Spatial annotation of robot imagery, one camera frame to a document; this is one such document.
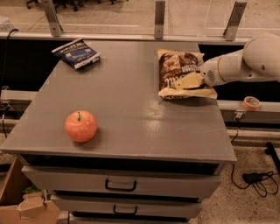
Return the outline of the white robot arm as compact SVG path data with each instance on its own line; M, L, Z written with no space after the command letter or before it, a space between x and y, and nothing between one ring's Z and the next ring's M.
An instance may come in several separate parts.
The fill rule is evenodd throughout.
M264 33L251 38L242 50L211 58L198 70L173 82L175 89L210 87L229 82L280 81L280 37Z

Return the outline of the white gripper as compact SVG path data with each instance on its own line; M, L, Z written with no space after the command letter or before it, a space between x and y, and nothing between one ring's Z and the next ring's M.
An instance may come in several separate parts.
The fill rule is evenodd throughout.
M199 88L204 82L211 87L224 85L219 72L220 57L205 61L198 67L200 73L191 72L171 84L175 89Z

